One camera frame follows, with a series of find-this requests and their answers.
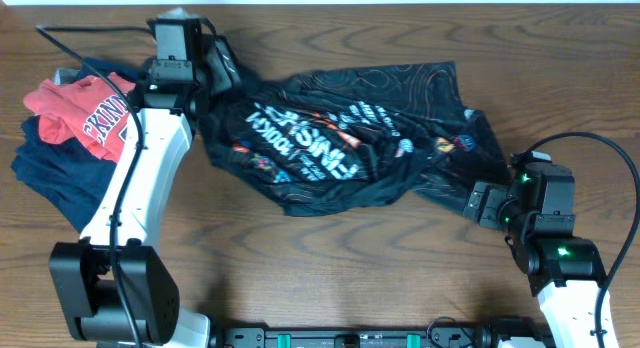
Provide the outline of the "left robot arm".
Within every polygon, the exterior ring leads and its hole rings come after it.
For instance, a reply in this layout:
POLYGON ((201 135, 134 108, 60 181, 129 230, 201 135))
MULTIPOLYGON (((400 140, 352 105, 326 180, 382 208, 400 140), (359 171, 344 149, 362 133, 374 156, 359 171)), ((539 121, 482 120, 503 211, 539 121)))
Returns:
POLYGON ((78 241, 59 242, 49 271, 71 336, 99 347, 216 347, 220 331, 182 307, 158 250, 173 180, 210 100, 233 88, 236 62, 215 34, 152 31, 157 53, 97 122, 121 121, 125 144, 78 241))

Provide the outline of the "black printed cycling jersey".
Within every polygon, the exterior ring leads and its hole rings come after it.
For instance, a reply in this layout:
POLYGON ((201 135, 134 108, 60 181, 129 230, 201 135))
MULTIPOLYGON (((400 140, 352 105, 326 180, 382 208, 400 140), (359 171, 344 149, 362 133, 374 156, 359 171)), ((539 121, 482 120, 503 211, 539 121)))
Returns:
POLYGON ((241 79, 200 119, 205 151, 288 216, 386 206, 407 192, 461 213, 477 182, 510 180, 451 62, 241 79))

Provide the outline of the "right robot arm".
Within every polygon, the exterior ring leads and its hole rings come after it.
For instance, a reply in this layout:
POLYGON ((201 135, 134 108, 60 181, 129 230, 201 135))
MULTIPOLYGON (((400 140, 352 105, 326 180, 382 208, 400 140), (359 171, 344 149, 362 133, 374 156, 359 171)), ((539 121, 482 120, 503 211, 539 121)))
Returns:
POLYGON ((506 233, 557 347, 596 347, 596 318, 604 345, 617 347, 608 293, 596 310, 605 282, 599 251, 592 241, 573 234, 574 191, 570 169, 534 161, 519 167, 509 186, 476 182, 463 215, 506 233))

